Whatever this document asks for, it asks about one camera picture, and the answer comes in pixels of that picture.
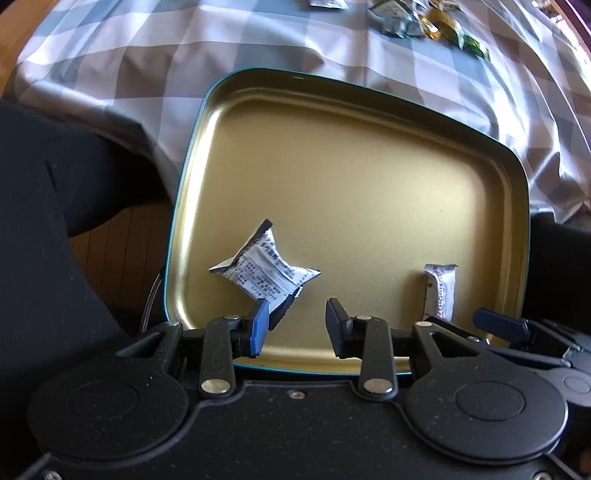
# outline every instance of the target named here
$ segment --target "wooden floor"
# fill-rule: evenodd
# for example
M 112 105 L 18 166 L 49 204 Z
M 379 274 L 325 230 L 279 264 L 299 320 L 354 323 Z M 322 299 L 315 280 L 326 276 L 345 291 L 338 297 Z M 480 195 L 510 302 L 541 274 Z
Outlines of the wooden floor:
M 16 0 L 0 15 L 0 93 L 18 54 L 57 0 Z M 119 316 L 134 322 L 164 264 L 171 218 L 168 201 L 123 210 L 109 222 L 70 239 L 86 279 Z

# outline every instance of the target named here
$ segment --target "green candy wrapper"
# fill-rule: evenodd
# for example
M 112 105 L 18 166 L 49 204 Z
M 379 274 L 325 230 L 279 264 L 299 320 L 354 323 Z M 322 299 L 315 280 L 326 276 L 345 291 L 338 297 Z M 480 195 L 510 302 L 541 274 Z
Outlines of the green candy wrapper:
M 464 34 L 463 50 L 466 50 L 468 53 L 471 53 L 472 55 L 484 59 L 486 61 L 491 60 L 491 52 L 489 51 L 489 49 L 485 45 L 480 43 L 479 40 L 467 34 Z

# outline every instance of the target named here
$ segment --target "gray and white tablecloth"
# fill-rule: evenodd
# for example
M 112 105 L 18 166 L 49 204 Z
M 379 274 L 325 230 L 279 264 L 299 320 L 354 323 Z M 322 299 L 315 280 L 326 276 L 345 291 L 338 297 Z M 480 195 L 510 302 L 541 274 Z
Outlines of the gray and white tablecloth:
M 174 196 L 208 88 L 270 67 L 357 83 L 437 110 L 509 146 L 533 207 L 591 212 L 591 75 L 531 0 L 459 0 L 491 49 L 389 38 L 363 0 L 61 0 L 18 59 L 9 97 L 150 155 Z

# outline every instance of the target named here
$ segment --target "wrapped candy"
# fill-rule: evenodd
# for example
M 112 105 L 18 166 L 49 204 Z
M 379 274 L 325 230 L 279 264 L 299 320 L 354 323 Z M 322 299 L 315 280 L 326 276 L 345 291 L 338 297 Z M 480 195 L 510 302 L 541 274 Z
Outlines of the wrapped candy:
M 400 0 L 403 2 L 410 10 L 417 13 L 425 13 L 429 10 L 429 2 L 428 0 Z
M 442 37 L 458 48 L 464 46 L 464 31 L 457 20 L 435 7 L 429 9 L 425 18 L 439 29 Z
M 442 12 L 462 11 L 460 5 L 453 0 L 429 0 L 429 3 Z
M 275 244 L 272 225 L 270 220 L 263 221 L 236 255 L 210 268 L 209 272 L 221 274 L 255 300 L 268 301 L 273 317 L 276 310 L 284 313 L 304 283 L 316 278 L 320 272 L 296 267 L 283 260 Z
M 441 38 L 441 32 L 439 29 L 425 17 L 420 17 L 419 22 L 421 22 L 423 33 L 427 38 L 430 38 L 431 40 L 439 40 Z
M 465 51 L 472 55 L 484 59 L 486 61 L 491 60 L 491 52 L 483 43 L 475 39 L 469 34 L 464 34 L 464 48 Z
M 385 0 L 369 9 L 382 20 L 382 33 L 391 37 L 424 37 L 417 13 L 403 0 Z
M 427 294 L 423 320 L 429 317 L 438 317 L 447 322 L 452 321 L 456 269 L 457 265 L 425 265 Z
M 309 0 L 308 4 L 311 7 L 337 8 L 341 10 L 349 8 L 345 0 Z

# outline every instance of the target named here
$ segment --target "black cloth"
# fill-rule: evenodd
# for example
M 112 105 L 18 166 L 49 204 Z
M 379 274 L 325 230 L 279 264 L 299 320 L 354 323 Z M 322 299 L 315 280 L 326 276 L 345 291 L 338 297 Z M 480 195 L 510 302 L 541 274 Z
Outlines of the black cloth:
M 591 232 L 531 219 L 530 263 L 522 317 L 563 323 L 591 335 Z
M 146 192 L 162 187 L 145 158 L 0 101 L 0 471 L 38 455 L 25 418 L 34 387 L 125 337 L 68 236 Z
M 14 0 L 0 0 L 0 14 L 8 8 Z

